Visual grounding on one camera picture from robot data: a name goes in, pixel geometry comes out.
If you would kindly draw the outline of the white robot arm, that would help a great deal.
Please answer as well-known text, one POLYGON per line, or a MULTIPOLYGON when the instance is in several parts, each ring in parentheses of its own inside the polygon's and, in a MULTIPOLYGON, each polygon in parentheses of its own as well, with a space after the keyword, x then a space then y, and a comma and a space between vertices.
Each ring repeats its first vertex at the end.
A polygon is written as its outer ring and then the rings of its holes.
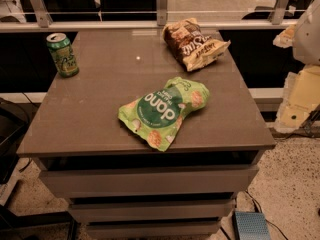
POLYGON ((293 56, 304 64, 320 65, 320 0, 311 3, 295 26, 293 56))

